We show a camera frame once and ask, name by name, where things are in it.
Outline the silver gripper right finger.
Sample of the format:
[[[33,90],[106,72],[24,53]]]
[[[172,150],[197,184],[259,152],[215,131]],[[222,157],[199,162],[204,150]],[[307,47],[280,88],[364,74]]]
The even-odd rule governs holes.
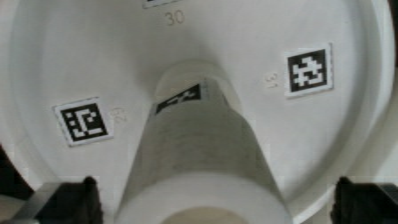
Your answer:
[[[353,183],[339,178],[330,211],[332,224],[398,224],[398,186]]]

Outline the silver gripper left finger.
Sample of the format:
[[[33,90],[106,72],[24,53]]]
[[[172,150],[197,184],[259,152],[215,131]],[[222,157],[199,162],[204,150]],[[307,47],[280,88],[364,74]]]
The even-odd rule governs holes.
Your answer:
[[[95,179],[44,183],[23,204],[10,224],[103,224]]]

